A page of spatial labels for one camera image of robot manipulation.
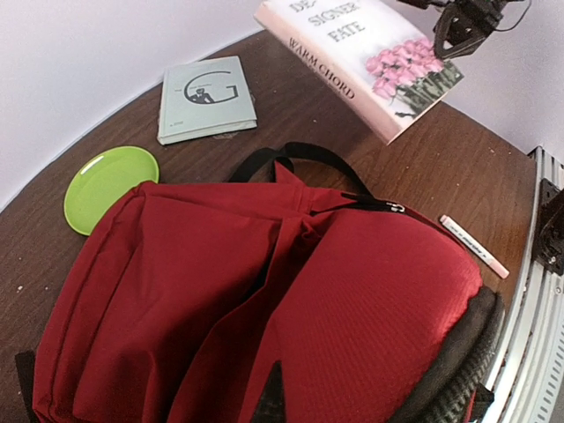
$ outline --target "pen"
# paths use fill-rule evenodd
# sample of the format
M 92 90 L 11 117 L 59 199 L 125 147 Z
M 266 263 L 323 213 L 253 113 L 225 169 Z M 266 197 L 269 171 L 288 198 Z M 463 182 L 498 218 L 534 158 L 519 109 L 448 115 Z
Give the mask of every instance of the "pen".
M 478 256 L 484 263 L 497 273 L 500 278 L 505 279 L 509 275 L 509 271 L 485 249 L 479 242 L 477 242 L 470 234 L 464 231 L 452 218 L 442 215 L 441 223 L 446 227 L 449 232 L 456 236 L 466 247 L 468 247 L 476 256 Z

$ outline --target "dark wood tabletop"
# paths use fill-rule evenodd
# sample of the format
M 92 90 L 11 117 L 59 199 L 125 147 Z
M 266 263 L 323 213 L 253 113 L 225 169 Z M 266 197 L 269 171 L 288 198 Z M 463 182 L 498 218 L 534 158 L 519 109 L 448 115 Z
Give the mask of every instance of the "dark wood tabletop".
M 510 270 L 500 280 L 477 262 L 486 284 L 511 302 L 531 220 L 535 163 L 455 109 L 439 104 L 384 146 L 286 47 L 260 33 L 213 56 L 241 58 L 256 99 L 258 128 L 161 146 L 161 87 L 108 118 L 40 172 L 0 214 L 0 420 L 25 421 L 14 355 L 35 349 L 85 237 L 63 216 L 73 175 L 93 156 L 139 145 L 160 164 L 164 183 L 223 182 L 256 148 L 289 141 L 323 145 L 345 158 L 376 197 L 437 219 L 448 214 Z M 311 186 L 346 189 L 335 171 L 298 163 Z

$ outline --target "book cover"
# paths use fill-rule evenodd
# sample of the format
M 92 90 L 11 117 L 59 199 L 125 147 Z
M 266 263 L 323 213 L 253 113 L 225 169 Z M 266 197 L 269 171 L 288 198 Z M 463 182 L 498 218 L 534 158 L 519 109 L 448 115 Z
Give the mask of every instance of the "book cover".
M 462 78 L 379 0 L 266 0 L 256 20 L 389 144 Z
M 161 144 L 255 127 L 255 109 L 239 57 L 175 66 L 165 73 Z

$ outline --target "gray booklet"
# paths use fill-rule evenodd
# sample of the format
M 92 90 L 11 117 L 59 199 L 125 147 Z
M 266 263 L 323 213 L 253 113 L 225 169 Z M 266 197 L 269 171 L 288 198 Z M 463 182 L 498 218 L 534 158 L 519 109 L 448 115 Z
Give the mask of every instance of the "gray booklet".
M 184 64 L 165 73 L 161 144 L 255 127 L 255 109 L 239 57 Z

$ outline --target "robotic arm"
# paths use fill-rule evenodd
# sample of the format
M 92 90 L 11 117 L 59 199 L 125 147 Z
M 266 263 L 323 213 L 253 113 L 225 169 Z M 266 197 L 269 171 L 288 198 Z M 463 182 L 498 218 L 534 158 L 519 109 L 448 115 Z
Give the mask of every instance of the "robotic arm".
M 501 11 L 507 3 L 523 0 L 398 1 L 420 9 L 426 9 L 430 5 L 442 9 L 442 15 L 434 27 L 434 53 L 441 59 L 450 59 L 474 53 L 492 32 L 500 31 L 497 27 L 503 18 Z M 445 41 L 452 47 L 445 48 Z

